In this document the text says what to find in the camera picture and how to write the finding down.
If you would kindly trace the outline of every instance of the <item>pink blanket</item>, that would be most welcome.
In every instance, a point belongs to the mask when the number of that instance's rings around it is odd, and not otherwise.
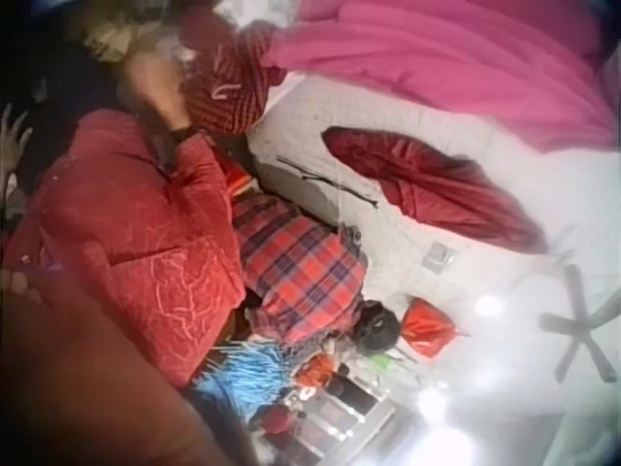
[[[491,116],[539,150],[615,147],[577,0],[303,0],[263,61]]]

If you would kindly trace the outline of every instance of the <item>hand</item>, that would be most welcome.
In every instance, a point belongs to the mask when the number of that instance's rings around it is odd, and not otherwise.
[[[11,104],[7,105],[0,126],[0,208],[4,206],[9,176],[15,172],[32,135],[32,128],[28,128],[19,136],[28,113],[22,114],[14,125],[10,126],[12,109]]]
[[[130,90],[158,112],[171,131],[191,125],[181,93],[182,75],[175,63],[156,51],[134,55],[125,65]]]

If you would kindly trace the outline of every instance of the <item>sleeve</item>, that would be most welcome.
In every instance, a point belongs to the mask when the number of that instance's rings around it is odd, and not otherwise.
[[[188,234],[212,239],[222,265],[243,297],[240,248],[233,229],[226,179],[207,136],[198,133],[185,140],[178,146],[177,158],[178,170],[172,176],[170,194],[186,222]]]

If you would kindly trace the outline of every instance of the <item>ceiling fan blade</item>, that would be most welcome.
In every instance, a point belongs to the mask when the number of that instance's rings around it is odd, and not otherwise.
[[[578,322],[586,322],[589,312],[584,298],[582,271],[575,264],[565,266],[565,288],[572,304],[572,312]]]
[[[598,368],[598,372],[600,373],[600,378],[605,383],[615,383],[617,382],[618,376],[608,358],[605,357],[604,352],[600,348],[600,346],[593,341],[593,339],[587,339],[584,344],[589,349],[591,353],[591,357],[593,358],[593,362],[595,363],[595,367]]]
[[[560,335],[575,335],[577,325],[570,318],[556,316],[551,313],[543,313],[539,318],[539,327],[544,332],[558,333]]]
[[[599,328],[619,316],[621,316],[621,288],[617,289],[603,306],[591,314],[589,323],[591,328]]]
[[[570,366],[572,365],[572,361],[575,359],[575,356],[578,354],[578,347],[580,346],[580,341],[574,338],[570,343],[570,347],[567,348],[565,354],[563,354],[563,358],[559,365],[556,366],[554,370],[554,378],[557,383],[563,383],[567,373],[570,370]]]

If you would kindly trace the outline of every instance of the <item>red bag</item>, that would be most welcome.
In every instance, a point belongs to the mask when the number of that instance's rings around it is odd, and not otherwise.
[[[409,308],[401,330],[411,348],[427,357],[436,356],[457,335],[455,324],[445,313],[419,298]]]

